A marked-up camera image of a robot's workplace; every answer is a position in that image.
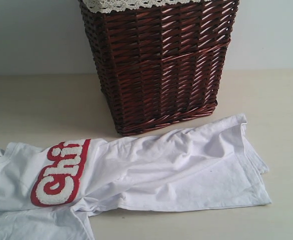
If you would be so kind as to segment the white t-shirt red lettering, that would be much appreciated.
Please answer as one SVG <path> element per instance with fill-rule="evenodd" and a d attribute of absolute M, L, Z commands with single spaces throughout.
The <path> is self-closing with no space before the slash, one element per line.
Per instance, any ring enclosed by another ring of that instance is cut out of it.
<path fill-rule="evenodd" d="M 190 212 L 268 205 L 268 166 L 237 114 L 163 135 L 0 149 L 0 240 L 92 240 L 115 209 Z"/>

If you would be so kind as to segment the dark brown wicker basket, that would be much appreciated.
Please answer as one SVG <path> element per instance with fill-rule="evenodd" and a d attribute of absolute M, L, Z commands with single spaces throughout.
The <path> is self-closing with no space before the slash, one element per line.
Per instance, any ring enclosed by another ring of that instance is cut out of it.
<path fill-rule="evenodd" d="M 237 0 L 144 0 L 120 11 L 81 0 L 84 30 L 116 131 L 138 135 L 210 116 Z"/>

